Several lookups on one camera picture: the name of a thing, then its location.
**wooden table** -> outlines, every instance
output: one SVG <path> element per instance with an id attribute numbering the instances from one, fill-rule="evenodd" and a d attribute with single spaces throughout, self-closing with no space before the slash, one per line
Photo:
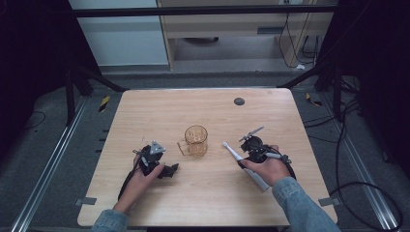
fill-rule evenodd
<path id="1" fill-rule="evenodd" d="M 234 100 L 243 98 L 244 105 Z M 208 131 L 208 152 L 202 158 L 181 154 L 177 141 L 192 125 Z M 264 143 L 278 144 L 292 159 L 298 182 L 316 202 L 329 197 L 291 92 L 287 89 L 134 90 L 124 93 L 106 139 L 87 197 L 80 225 L 92 225 L 111 209 L 132 169 L 132 150 L 156 140 L 166 151 L 161 161 L 180 163 L 172 178 L 157 179 L 135 205 L 130 225 L 136 226 L 275 226 L 287 225 L 271 193 L 242 170 L 222 146 L 226 141 L 244 158 L 238 140 L 260 126 Z M 332 206 L 323 208 L 337 221 Z"/>

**black device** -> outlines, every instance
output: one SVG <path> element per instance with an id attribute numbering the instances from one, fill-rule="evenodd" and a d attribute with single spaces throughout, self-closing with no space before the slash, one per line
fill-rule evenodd
<path id="1" fill-rule="evenodd" d="M 141 169 L 144 176 L 149 175 L 154 170 L 154 168 L 160 164 L 160 159 L 164 151 L 165 151 L 165 148 L 163 148 L 156 141 L 153 141 L 151 146 L 150 145 L 145 146 L 139 152 L 136 150 L 133 150 L 133 152 L 139 155 L 139 157 L 136 163 L 134 164 L 132 171 L 129 173 L 126 180 L 124 181 L 124 184 L 121 187 L 120 193 L 118 194 L 118 199 L 121 198 L 121 195 L 126 189 L 127 184 L 132 178 L 135 171 L 138 169 Z M 158 175 L 158 178 L 162 179 L 162 177 L 172 177 L 175 171 L 178 169 L 178 165 L 179 163 L 176 163 L 172 166 L 165 166 L 162 172 L 160 173 L 160 175 Z"/>
<path id="2" fill-rule="evenodd" d="M 256 163 L 262 163 L 267 158 L 281 160 L 286 165 L 289 174 L 296 180 L 296 174 L 293 171 L 292 166 L 290 165 L 292 161 L 289 159 L 289 157 L 287 155 L 282 155 L 278 150 L 274 149 L 273 147 L 267 144 L 263 144 L 262 139 L 254 135 L 256 132 L 262 129 L 263 127 L 260 127 L 259 129 L 248 133 L 248 135 L 244 136 L 239 140 L 245 140 L 245 142 L 241 145 L 242 151 L 248 152 L 249 154 L 249 157 L 245 158 L 245 160 L 250 160 Z M 240 162 L 238 162 L 238 164 L 242 168 L 245 168 Z"/>

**gray floor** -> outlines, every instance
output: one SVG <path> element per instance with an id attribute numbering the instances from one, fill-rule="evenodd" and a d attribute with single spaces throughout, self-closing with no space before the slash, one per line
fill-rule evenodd
<path id="1" fill-rule="evenodd" d="M 127 75 L 108 75 L 115 83 L 132 89 L 144 88 L 208 88 L 208 87 L 275 87 L 299 74 L 301 70 L 288 68 L 280 58 L 273 37 L 220 38 L 216 43 L 204 41 L 178 42 L 175 67 L 172 71 L 141 71 Z M 292 89 L 295 102 L 303 121 L 329 116 L 326 105 L 316 106 L 307 101 L 306 93 L 317 96 L 322 102 L 331 91 L 316 95 L 310 78 Z M 76 102 L 86 101 L 84 113 L 79 120 L 72 140 L 61 158 L 43 200 L 34 214 L 30 229 L 33 231 L 74 231 L 87 229 L 76 223 L 79 207 L 77 198 L 85 196 L 103 148 L 106 130 L 109 130 L 121 93 L 115 93 L 92 81 L 95 92 L 91 98 L 77 97 Z M 98 112 L 104 96 L 110 101 L 105 112 Z M 354 96 L 343 95 L 349 102 Z M 0 177 L 0 228 L 12 226 L 37 181 L 42 175 L 53 150 L 65 129 L 66 107 L 64 89 L 46 94 L 36 102 L 36 112 L 27 124 L 20 139 L 12 149 L 14 159 L 2 164 Z M 369 176 L 380 188 L 387 191 L 400 206 L 404 218 L 410 218 L 410 182 L 400 167 L 393 162 L 384 162 L 382 151 L 360 111 L 351 112 L 346 118 L 348 137 L 359 154 Z M 310 143 L 319 163 L 329 191 L 336 187 L 336 148 L 338 139 L 336 123 L 307 129 Z M 339 154 L 339 177 L 342 184 L 361 179 L 361 170 L 355 167 L 348 144 L 342 143 Z M 343 196 L 353 212 L 371 224 L 380 227 L 374 213 L 374 205 L 368 201 L 363 187 L 343 191 Z M 387 203 L 397 213 L 391 203 Z M 346 211 L 336 206 L 338 226 L 342 231 L 373 231 Z M 410 231 L 410 222 L 404 221 L 402 231 Z"/>

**cup handle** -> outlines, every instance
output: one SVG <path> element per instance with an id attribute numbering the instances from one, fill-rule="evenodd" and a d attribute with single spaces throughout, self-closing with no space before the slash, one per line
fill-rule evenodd
<path id="1" fill-rule="evenodd" d="M 182 155 L 183 155 L 183 156 L 188 156 L 189 153 L 187 153 L 187 154 L 184 153 L 184 150 L 185 150 L 185 149 L 183 149 L 183 147 L 188 147 L 187 141 L 186 141 L 184 138 L 182 138 L 181 140 L 179 140 L 179 141 L 177 142 L 177 144 L 178 144 L 178 148 L 180 149 Z"/>

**hand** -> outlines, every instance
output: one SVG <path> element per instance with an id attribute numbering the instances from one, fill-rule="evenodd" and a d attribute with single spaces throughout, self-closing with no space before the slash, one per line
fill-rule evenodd
<path id="1" fill-rule="evenodd" d="M 118 200 L 117 204 L 115 204 L 113 209 L 128 215 L 133 204 L 139 199 L 151 183 L 154 182 L 158 175 L 161 174 L 163 168 L 163 164 L 156 166 L 148 176 L 144 176 L 140 169 L 136 170 L 128 182 L 123 195 Z"/>
<path id="2" fill-rule="evenodd" d="M 278 151 L 278 146 L 273 145 L 272 148 Z M 286 165 L 279 159 L 267 158 L 262 163 L 255 163 L 247 159 L 241 160 L 246 168 L 256 172 L 269 186 L 274 186 L 275 183 L 285 177 L 289 177 L 290 173 Z"/>

